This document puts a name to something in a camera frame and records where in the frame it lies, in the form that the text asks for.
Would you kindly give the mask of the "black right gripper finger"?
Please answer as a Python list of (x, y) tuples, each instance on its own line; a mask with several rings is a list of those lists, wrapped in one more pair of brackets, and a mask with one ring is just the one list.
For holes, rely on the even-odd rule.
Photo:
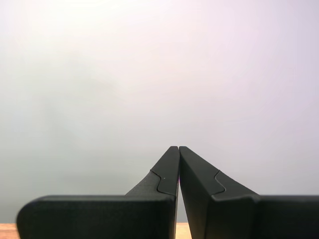
[(316, 239), (317, 195), (259, 195), (185, 146), (180, 187), (194, 239)]
[(17, 214), (22, 239), (172, 239), (179, 149), (170, 147), (125, 195), (45, 196)]

